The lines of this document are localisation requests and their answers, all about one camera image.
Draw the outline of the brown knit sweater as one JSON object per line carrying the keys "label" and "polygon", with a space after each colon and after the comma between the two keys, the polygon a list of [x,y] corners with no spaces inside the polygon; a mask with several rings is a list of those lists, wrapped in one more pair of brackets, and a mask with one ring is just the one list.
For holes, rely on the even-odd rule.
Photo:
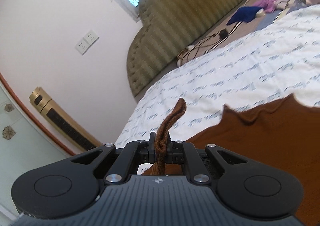
{"label": "brown knit sweater", "polygon": [[319,107],[304,106],[293,94],[243,112],[224,106],[219,124],[188,141],[198,149],[213,143],[294,175],[304,188],[296,215],[319,225]]}

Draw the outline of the gold standing air conditioner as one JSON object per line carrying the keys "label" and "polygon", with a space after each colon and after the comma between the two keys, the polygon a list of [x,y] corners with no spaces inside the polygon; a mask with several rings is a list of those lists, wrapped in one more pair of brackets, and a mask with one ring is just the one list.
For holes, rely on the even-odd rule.
{"label": "gold standing air conditioner", "polygon": [[72,119],[43,88],[35,88],[29,99],[41,116],[77,148],[88,151],[101,145],[98,140]]}

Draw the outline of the white script-print quilt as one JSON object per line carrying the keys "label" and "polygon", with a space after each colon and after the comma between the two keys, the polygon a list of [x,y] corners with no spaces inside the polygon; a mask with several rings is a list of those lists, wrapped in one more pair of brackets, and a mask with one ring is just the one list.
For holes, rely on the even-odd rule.
{"label": "white script-print quilt", "polygon": [[219,123],[224,105],[236,111],[294,93],[319,106],[319,6],[293,11],[167,73],[148,89],[116,146],[148,140],[182,98],[186,113],[172,126],[173,140],[185,141]]}

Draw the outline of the olive green padded headboard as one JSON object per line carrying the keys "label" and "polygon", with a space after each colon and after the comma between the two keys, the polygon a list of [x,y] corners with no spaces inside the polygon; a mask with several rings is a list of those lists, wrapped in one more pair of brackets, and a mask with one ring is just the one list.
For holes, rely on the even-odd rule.
{"label": "olive green padded headboard", "polygon": [[139,0],[142,28],[127,54],[127,77],[137,96],[187,45],[243,0]]}

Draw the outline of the dark blue cloth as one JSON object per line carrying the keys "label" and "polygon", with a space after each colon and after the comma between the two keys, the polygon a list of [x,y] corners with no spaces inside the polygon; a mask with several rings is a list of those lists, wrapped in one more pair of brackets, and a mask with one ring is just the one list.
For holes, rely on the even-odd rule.
{"label": "dark blue cloth", "polygon": [[259,11],[263,11],[263,8],[258,6],[243,6],[240,7],[234,15],[227,22],[227,25],[231,25],[236,22],[245,22],[249,23],[256,18],[256,15]]}

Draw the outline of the purple garment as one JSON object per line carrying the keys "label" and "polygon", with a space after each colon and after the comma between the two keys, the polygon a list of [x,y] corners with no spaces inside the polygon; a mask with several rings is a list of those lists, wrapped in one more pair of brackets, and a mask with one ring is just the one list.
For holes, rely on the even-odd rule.
{"label": "purple garment", "polygon": [[272,13],[275,11],[275,2],[277,0],[259,0],[252,4],[252,6],[261,7],[266,13]]}

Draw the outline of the white double wall socket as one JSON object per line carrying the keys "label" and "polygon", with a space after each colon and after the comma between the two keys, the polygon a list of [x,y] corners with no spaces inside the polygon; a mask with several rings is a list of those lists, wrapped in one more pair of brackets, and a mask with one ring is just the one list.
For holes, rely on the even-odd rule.
{"label": "white double wall socket", "polygon": [[83,55],[97,40],[99,40],[99,36],[91,30],[76,43],[75,49]]}

